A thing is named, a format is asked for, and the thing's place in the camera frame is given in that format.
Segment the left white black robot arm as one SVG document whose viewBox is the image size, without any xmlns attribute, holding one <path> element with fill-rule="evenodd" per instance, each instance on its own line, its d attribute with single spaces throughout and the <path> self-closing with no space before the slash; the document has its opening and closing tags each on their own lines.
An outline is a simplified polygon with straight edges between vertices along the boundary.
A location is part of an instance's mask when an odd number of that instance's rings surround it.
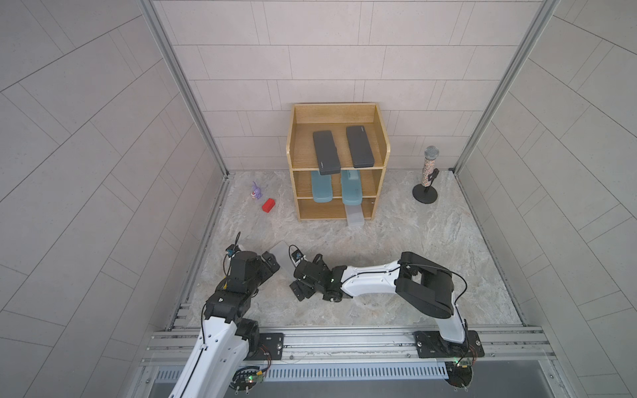
<svg viewBox="0 0 637 398">
<path fill-rule="evenodd" d="M 200 333 L 172 397 L 223 397 L 239 365 L 258 350 L 257 321 L 246 318 L 253 296 L 278 270 L 274 255 L 236 250 L 229 270 L 202 308 Z"/>
</svg>

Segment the teal pencil case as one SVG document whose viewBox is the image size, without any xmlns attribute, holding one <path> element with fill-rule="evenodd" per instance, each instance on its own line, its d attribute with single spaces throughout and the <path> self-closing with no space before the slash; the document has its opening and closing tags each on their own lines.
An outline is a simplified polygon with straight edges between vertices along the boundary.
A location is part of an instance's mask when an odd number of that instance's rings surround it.
<svg viewBox="0 0 637 398">
<path fill-rule="evenodd" d="M 363 186 L 358 170 L 341 172 L 342 201 L 345 206 L 355 207 L 362 204 Z"/>
<path fill-rule="evenodd" d="M 330 175 L 321 175 L 319 171 L 312 171 L 311 188 L 315 202 L 327 203 L 333 200 L 332 177 Z"/>
</svg>

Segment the frosted white pencil case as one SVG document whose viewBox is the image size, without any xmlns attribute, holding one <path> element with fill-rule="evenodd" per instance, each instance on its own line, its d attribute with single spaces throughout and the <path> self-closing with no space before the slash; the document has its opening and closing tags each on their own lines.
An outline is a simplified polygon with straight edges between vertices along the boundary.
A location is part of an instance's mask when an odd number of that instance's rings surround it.
<svg viewBox="0 0 637 398">
<path fill-rule="evenodd" d="M 363 207 L 361 205 L 345 205 L 346 219 L 349 227 L 362 227 L 365 223 Z"/>
<path fill-rule="evenodd" d="M 275 257 L 280 269 L 293 280 L 295 264 L 290 259 L 290 245 L 282 240 L 271 247 L 269 252 Z"/>
</svg>

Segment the black pencil case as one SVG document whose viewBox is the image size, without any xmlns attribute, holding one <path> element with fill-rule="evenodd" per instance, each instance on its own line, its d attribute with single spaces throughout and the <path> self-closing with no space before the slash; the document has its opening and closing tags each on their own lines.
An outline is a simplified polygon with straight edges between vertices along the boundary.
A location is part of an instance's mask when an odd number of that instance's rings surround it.
<svg viewBox="0 0 637 398">
<path fill-rule="evenodd" d="M 341 163 L 332 132 L 330 130 L 313 132 L 313 140 L 319 174 L 326 176 L 339 173 Z"/>
<path fill-rule="evenodd" d="M 364 126 L 355 125 L 346 128 L 348 147 L 355 168 L 373 167 L 375 158 Z"/>
</svg>

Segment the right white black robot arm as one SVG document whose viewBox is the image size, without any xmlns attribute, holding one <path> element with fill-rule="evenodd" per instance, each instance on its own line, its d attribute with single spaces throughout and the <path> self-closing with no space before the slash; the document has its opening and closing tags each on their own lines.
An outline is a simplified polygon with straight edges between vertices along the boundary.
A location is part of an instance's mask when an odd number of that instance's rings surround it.
<svg viewBox="0 0 637 398">
<path fill-rule="evenodd" d="M 415 332 L 420 358 L 449 358 L 456 366 L 468 366 L 484 356 L 479 336 L 470 331 L 460 315 L 453 277 L 456 272 L 412 252 L 386 265 L 332 269 L 318 254 L 308 261 L 300 250 L 290 254 L 295 282 L 290 284 L 297 300 L 323 295 L 323 300 L 339 303 L 361 295 L 395 294 L 427 317 L 434 318 L 438 330 Z"/>
</svg>

